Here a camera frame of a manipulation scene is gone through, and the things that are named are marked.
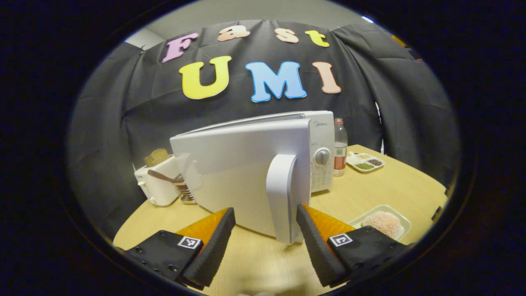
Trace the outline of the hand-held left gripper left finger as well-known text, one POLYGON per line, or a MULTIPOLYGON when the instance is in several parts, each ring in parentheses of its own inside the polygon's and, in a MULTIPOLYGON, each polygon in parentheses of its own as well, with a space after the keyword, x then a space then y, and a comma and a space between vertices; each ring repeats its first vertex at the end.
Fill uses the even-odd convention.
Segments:
POLYGON ((224 208, 177 232, 159 230, 124 253, 172 282, 210 287, 234 226, 234 208, 224 208))

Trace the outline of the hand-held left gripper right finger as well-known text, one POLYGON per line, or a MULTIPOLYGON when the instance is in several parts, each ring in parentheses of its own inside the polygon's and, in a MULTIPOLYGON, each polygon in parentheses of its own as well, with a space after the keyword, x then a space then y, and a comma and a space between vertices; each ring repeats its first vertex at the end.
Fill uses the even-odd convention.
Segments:
POLYGON ((297 206, 296 220, 324 287, 367 280, 410 248, 372 226, 355 228, 307 205, 297 206))

